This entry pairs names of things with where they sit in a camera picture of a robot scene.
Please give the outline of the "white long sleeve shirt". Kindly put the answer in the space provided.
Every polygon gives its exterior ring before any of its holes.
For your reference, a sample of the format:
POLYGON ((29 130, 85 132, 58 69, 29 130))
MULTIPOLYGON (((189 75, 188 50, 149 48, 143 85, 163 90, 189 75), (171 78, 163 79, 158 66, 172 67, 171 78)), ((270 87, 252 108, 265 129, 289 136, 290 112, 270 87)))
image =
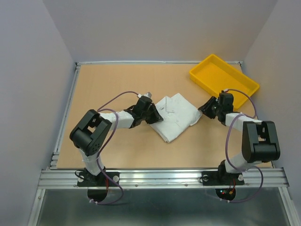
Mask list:
POLYGON ((165 96, 155 106, 163 121, 156 122, 151 127, 167 143, 177 139, 202 116, 202 113, 179 93, 172 97, 165 96))

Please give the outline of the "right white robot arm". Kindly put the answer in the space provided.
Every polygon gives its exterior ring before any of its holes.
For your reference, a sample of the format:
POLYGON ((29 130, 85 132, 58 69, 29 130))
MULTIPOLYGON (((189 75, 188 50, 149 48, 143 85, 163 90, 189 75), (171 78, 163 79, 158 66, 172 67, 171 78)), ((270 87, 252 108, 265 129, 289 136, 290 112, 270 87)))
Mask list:
POLYGON ((234 110, 234 96, 223 90, 218 97, 211 97, 198 110, 210 119, 228 126, 225 155, 216 171, 203 171, 200 182, 206 186, 228 185, 237 182, 242 185, 244 171, 260 164, 278 160, 280 146, 274 122, 261 121, 234 110), (229 157, 229 139, 233 129, 242 133, 241 152, 229 157))

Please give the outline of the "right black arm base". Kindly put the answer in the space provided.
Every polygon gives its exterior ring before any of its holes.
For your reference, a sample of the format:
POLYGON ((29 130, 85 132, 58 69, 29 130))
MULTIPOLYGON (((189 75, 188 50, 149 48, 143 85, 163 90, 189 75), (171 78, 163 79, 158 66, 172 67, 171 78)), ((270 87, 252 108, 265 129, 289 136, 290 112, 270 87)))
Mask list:
POLYGON ((202 171, 199 178, 200 183, 204 186, 230 186, 230 185, 244 185, 243 179, 239 180, 242 174, 224 173, 220 174, 218 171, 202 171))

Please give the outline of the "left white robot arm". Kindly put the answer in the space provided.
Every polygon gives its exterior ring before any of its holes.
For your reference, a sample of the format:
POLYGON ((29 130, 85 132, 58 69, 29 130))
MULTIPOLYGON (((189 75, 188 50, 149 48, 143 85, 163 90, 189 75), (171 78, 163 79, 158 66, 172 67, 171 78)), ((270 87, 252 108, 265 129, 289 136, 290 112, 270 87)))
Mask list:
POLYGON ((132 129, 145 121, 152 125, 164 119, 153 101, 141 96, 135 105, 116 112, 110 109, 88 110, 70 133, 70 140, 81 153, 88 180, 95 186, 104 182, 105 167, 100 152, 118 129, 132 129))

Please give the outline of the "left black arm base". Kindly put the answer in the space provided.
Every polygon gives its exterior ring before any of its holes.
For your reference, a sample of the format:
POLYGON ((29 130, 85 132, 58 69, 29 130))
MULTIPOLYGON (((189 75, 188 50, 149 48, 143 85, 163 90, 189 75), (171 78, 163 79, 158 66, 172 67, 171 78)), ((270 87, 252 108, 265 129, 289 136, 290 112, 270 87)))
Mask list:
POLYGON ((78 178, 78 187, 117 187, 102 173, 97 176, 92 175, 86 169, 75 171, 75 176, 78 178))

